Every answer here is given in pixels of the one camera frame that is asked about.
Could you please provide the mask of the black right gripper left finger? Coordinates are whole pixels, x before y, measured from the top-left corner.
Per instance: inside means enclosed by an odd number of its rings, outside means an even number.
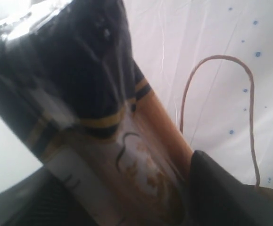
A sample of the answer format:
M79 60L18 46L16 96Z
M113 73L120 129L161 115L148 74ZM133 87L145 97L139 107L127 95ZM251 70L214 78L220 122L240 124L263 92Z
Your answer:
M89 215L45 168L0 193L0 226L87 226Z

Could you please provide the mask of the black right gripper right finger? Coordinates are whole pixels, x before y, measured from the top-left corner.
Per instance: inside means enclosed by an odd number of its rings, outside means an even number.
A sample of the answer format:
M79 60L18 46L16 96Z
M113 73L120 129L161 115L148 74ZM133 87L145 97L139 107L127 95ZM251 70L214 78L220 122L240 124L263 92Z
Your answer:
M196 150L190 166L190 209L200 226L273 226L273 203Z

